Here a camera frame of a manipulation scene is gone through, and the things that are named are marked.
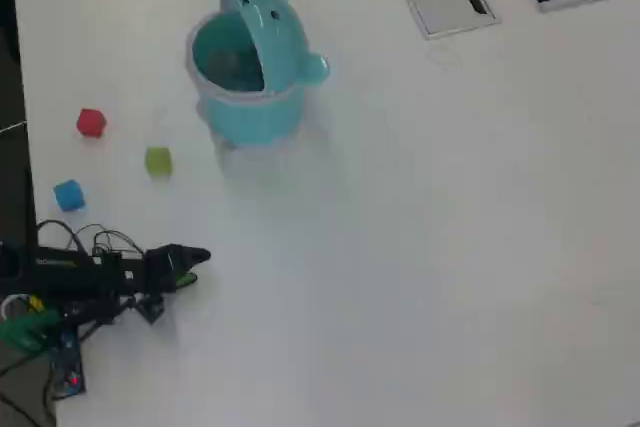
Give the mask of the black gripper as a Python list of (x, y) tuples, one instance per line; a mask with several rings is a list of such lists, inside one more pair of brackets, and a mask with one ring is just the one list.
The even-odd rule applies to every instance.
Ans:
[(209, 261), (211, 252), (204, 248), (179, 244), (163, 245), (146, 250), (143, 255), (144, 291), (152, 294), (173, 293), (177, 288), (194, 284), (198, 276), (187, 272), (176, 280), (176, 270), (191, 270)]

